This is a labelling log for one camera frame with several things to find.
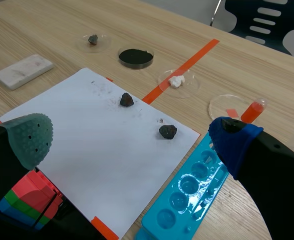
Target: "green block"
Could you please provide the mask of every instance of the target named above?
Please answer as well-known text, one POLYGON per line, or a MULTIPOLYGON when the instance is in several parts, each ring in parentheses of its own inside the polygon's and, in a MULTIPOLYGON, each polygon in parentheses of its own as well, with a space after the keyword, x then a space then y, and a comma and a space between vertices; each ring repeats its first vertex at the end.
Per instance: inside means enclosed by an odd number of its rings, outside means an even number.
MULTIPOLYGON (((5 195, 5 199, 13 208, 19 210, 20 212, 23 212, 24 214, 35 220, 40 216, 40 212, 38 212, 36 209, 33 209, 31 206, 20 200, 17 197, 17 195, 13 192, 13 190, 10 190, 5 195)), ((49 221, 49 218, 47 218, 46 216, 42 216, 39 222, 45 225, 49 221)))

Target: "petri dish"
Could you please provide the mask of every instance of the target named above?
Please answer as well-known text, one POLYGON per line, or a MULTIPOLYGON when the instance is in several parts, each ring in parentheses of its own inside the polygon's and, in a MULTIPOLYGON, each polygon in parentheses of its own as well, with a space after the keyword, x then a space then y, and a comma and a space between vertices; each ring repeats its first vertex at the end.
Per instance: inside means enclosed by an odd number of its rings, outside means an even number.
POLYGON ((218 117, 231 117, 241 120, 241 115, 250 105, 241 97, 231 94, 219 95, 211 99, 209 103, 209 115, 212 120, 218 117))
POLYGON ((91 33, 84 34, 76 39, 76 46, 79 50, 81 50, 84 53, 98 53, 101 51, 106 50, 111 45, 111 37, 97 31, 92 31, 91 33), (97 35, 97 45, 92 45, 89 43, 88 39, 92 35, 97 35))
POLYGON ((153 62, 154 52, 150 47, 130 44, 118 51, 119 62, 130 69, 144 69, 153 62))
POLYGON ((185 70, 168 70, 160 74, 158 77, 159 88, 166 94, 176 97, 176 98, 189 98, 196 94, 200 88, 200 81, 197 75, 190 69, 185 70), (185 78, 184 84, 180 85, 178 88, 172 86, 167 87, 166 84, 161 84, 163 81, 168 81, 171 76, 183 76, 185 78))

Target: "orange tape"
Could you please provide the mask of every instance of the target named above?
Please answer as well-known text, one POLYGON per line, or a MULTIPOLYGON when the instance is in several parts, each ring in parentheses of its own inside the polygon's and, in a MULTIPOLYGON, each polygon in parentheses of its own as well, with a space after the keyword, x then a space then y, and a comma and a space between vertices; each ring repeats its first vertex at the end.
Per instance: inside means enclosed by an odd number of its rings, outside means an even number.
POLYGON ((108 228, 99 218, 96 216, 91 220, 91 224, 107 239, 107 240, 119 240, 119 237, 108 228))
POLYGON ((156 86, 151 92, 147 94, 142 100, 150 104, 152 103, 160 94, 163 92, 161 89, 165 90, 170 86, 169 79, 174 76, 179 76, 184 74, 189 68, 191 68, 197 61, 200 60, 205 54, 207 54, 215 45, 218 44, 218 40, 212 39, 208 42, 202 49, 200 49, 196 54, 194 54, 189 60, 182 64, 177 70, 170 74, 166 79, 164 79, 158 86, 156 86))

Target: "blue plastic tray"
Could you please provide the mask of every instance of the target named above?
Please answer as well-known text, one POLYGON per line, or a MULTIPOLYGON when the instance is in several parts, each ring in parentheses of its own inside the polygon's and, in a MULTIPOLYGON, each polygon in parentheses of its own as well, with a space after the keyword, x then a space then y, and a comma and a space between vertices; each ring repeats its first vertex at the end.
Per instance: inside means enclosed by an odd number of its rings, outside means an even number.
POLYGON ((135 240, 191 240, 228 176, 206 134, 142 218, 135 240))

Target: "white substance in petri dish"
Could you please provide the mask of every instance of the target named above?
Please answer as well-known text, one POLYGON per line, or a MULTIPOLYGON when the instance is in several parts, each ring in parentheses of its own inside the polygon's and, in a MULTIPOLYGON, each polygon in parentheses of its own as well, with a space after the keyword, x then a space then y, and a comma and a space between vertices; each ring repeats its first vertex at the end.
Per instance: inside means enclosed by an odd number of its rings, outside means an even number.
POLYGON ((183 85, 185 83, 185 77, 184 76, 173 76, 169 79, 169 83, 172 87, 177 89, 180 85, 183 85))

